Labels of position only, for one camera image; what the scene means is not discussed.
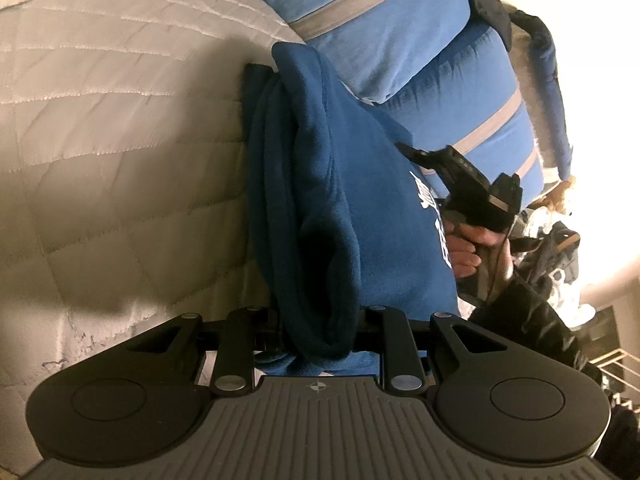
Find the person's right hand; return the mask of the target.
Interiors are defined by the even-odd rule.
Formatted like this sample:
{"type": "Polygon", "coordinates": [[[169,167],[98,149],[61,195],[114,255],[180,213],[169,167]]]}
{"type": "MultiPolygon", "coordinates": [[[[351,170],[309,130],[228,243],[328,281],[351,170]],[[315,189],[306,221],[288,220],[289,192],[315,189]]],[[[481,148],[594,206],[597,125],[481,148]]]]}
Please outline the person's right hand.
{"type": "Polygon", "coordinates": [[[482,266],[489,271],[491,293],[500,295],[513,276],[510,243],[506,234],[482,226],[444,221],[446,245],[458,282],[477,274],[482,266]]]}

